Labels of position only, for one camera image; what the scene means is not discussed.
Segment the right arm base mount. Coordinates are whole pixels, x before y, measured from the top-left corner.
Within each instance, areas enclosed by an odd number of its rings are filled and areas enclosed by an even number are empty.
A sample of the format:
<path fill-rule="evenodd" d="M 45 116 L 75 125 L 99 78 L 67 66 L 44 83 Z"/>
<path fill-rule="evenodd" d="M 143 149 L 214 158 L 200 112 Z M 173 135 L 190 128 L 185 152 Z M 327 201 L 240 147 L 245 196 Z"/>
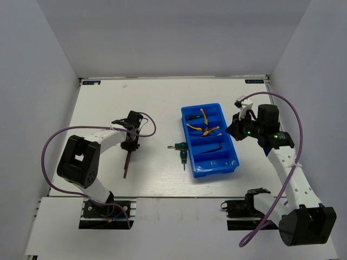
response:
<path fill-rule="evenodd" d="M 228 231 L 253 231 L 265 216 L 254 207 L 254 196 L 269 193 L 265 188 L 248 190 L 241 199 L 225 200 L 221 203 L 221 210 L 227 214 Z"/>

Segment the brown hex key large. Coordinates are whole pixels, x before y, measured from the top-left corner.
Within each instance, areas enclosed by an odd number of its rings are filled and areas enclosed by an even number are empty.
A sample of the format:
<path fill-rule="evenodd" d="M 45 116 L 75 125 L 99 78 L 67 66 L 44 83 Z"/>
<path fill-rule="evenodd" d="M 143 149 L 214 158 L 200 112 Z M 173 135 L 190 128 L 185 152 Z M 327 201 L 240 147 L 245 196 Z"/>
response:
<path fill-rule="evenodd" d="M 222 142 L 210 142 L 206 144 L 199 144 L 194 146 L 194 155 L 207 154 L 220 151 L 222 149 Z"/>

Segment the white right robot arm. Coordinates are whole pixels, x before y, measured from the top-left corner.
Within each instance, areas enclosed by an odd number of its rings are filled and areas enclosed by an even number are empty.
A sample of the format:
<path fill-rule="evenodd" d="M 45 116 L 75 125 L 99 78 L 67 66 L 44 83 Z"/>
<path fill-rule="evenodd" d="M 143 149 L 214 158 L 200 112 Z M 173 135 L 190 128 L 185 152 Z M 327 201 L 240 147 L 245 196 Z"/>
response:
<path fill-rule="evenodd" d="M 235 140 L 255 138 L 275 168 L 287 197 L 287 204 L 277 203 L 265 188 L 248 190 L 245 210 L 251 216 L 268 213 L 287 246 L 325 244 L 336 221 L 336 212 L 326 207 L 313 192 L 297 157 L 294 142 L 280 130 L 279 110 L 275 105 L 259 105 L 255 118 L 251 105 L 237 103 L 240 112 L 233 115 L 226 129 Z"/>

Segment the brown hex key medium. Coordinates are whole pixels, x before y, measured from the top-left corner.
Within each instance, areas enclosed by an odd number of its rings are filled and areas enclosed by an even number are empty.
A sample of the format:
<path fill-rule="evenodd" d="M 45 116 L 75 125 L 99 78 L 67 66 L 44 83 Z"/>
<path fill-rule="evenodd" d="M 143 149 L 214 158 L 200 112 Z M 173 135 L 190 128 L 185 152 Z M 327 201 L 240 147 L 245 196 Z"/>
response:
<path fill-rule="evenodd" d="M 129 166 L 129 163 L 130 163 L 130 159 L 131 159 L 131 151 L 128 151 L 127 152 L 127 157 L 126 157 L 126 160 L 125 160 L 125 165 L 124 165 L 124 174 L 123 174 L 123 178 L 125 179 L 126 176 L 127 176 L 127 172 L 128 172 L 128 166 Z"/>

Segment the yellow black pliers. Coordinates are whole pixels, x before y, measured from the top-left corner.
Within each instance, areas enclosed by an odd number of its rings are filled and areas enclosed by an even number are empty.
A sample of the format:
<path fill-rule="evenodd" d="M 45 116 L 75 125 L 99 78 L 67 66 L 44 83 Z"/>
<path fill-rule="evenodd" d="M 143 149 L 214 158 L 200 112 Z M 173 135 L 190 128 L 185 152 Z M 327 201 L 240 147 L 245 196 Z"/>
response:
<path fill-rule="evenodd" d="M 186 126 L 189 127 L 190 129 L 195 130 L 195 131 L 200 131 L 202 133 L 201 137 L 207 137 L 209 135 L 213 135 L 213 136 L 221 135 L 221 133 L 216 132 L 218 129 L 220 129 L 219 126 L 209 127 L 208 117 L 207 117 L 203 108 L 200 109 L 200 112 L 201 112 L 201 115 L 203 115 L 203 117 L 202 117 L 203 118 L 203 125 L 201 127 L 197 127 L 197 126 L 193 126 L 189 123 L 186 123 Z"/>

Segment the slim black green screwdriver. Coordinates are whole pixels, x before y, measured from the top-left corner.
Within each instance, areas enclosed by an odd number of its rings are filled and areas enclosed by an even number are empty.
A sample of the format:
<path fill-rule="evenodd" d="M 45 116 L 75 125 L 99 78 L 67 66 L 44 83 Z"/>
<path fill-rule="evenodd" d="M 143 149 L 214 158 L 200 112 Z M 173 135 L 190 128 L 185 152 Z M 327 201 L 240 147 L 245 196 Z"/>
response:
<path fill-rule="evenodd" d="M 185 119 L 186 119 L 186 121 L 189 121 L 189 120 L 199 119 L 202 117 L 203 117 L 203 115 L 194 115 L 194 116 L 187 116 L 187 117 L 185 117 Z"/>

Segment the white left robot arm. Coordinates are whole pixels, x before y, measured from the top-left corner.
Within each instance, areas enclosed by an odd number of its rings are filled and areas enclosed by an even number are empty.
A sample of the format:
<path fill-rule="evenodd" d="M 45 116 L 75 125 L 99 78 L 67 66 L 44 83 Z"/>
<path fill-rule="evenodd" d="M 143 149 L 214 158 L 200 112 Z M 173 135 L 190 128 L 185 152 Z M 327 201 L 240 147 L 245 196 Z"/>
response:
<path fill-rule="evenodd" d="M 119 144 L 121 149 L 127 151 L 126 172 L 131 153 L 139 148 L 138 135 L 143 118 L 143 115 L 132 110 L 127 118 L 111 122 L 120 126 L 119 130 L 102 129 L 88 136 L 72 135 L 68 138 L 58 163 L 57 175 L 95 201 L 95 208 L 102 216 L 111 215 L 115 204 L 112 192 L 97 177 L 100 156 Z"/>

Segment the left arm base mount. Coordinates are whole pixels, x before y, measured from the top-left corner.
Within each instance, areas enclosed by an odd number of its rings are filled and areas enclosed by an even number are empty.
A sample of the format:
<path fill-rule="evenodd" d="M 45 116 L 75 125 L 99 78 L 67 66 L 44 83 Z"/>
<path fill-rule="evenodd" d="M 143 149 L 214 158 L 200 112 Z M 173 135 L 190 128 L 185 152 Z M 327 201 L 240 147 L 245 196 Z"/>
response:
<path fill-rule="evenodd" d="M 136 200 L 115 200 L 125 211 L 129 222 L 122 210 L 116 206 L 99 206 L 90 200 L 84 200 L 79 220 L 80 230 L 129 230 L 136 216 Z"/>

